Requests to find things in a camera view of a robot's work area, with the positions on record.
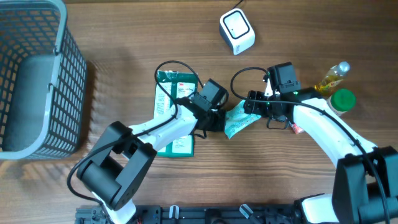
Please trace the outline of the mint green pouch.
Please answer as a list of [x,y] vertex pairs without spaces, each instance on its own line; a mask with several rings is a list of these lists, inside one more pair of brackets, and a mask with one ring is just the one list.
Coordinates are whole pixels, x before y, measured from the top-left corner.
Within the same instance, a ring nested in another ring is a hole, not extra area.
[[244,103],[245,101],[242,100],[232,110],[226,112],[224,133],[228,139],[261,118],[261,115],[246,114],[243,107]]

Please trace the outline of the orange tissue pack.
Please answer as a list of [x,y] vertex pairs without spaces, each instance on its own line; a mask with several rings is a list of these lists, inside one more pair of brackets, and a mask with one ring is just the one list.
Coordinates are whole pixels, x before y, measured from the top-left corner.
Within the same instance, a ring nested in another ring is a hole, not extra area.
[[304,130],[300,126],[298,126],[297,124],[295,124],[295,123],[289,123],[289,124],[290,124],[290,127],[292,128],[292,131],[295,134],[300,134],[300,133],[304,132]]

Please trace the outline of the green glove package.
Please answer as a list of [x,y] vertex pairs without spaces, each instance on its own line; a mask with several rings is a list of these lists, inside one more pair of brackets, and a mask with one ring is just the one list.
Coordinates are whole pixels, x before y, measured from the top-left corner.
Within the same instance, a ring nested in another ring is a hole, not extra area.
[[[192,73],[175,71],[157,71],[157,80],[173,99],[190,96],[197,91],[198,81]],[[170,98],[156,85],[154,98],[154,118],[163,115],[173,107]],[[190,134],[180,137],[162,148],[158,155],[162,157],[193,157],[194,138]]]

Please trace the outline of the green lid jar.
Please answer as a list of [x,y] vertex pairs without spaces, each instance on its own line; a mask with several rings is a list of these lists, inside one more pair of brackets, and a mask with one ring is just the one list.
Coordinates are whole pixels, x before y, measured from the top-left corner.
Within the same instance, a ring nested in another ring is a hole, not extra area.
[[348,89],[340,89],[334,92],[327,100],[328,106],[337,116],[352,110],[356,104],[354,93]]

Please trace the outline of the yellow dish soap bottle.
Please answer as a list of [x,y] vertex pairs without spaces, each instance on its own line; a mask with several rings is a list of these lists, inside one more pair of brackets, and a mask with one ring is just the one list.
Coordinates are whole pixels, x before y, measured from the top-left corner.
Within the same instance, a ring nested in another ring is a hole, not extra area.
[[345,79],[349,70],[350,64],[348,62],[340,62],[338,65],[331,67],[326,76],[314,88],[323,96],[330,95],[334,87]]

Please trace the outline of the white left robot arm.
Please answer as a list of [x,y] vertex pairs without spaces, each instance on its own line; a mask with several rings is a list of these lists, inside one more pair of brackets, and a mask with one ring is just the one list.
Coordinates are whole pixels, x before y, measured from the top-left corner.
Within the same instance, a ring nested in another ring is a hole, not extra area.
[[132,197],[161,149],[197,129],[224,129],[226,99],[196,93],[172,103],[166,113],[142,124],[111,123],[71,169],[67,178],[70,192],[98,203],[106,223],[127,223],[134,216]]

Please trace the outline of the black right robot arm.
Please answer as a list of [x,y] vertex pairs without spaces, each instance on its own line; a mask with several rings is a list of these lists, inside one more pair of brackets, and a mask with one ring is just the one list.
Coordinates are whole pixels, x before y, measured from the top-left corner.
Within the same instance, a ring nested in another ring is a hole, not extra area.
[[397,218],[397,151],[362,138],[319,92],[303,89],[290,62],[264,72],[266,90],[249,91],[245,112],[297,124],[336,167],[332,194],[299,201],[303,222],[378,223]]

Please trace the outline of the white barcode scanner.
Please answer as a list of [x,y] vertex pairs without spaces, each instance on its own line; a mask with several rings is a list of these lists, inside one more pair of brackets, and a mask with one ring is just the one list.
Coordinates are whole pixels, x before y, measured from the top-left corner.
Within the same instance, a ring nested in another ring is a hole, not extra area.
[[234,55],[238,55],[255,43],[256,35],[245,13],[238,8],[220,17],[219,32]]

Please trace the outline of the grey plastic shopping basket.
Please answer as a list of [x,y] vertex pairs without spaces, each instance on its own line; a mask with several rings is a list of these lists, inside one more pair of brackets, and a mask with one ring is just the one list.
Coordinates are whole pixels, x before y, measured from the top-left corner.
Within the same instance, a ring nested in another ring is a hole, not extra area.
[[62,1],[1,2],[1,159],[62,159],[78,146],[86,61]]

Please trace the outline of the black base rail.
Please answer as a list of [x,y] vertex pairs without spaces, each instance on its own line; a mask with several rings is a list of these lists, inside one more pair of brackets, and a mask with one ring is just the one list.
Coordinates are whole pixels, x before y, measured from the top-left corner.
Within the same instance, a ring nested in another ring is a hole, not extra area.
[[293,204],[235,207],[171,207],[139,205],[128,223],[306,223],[301,209]]

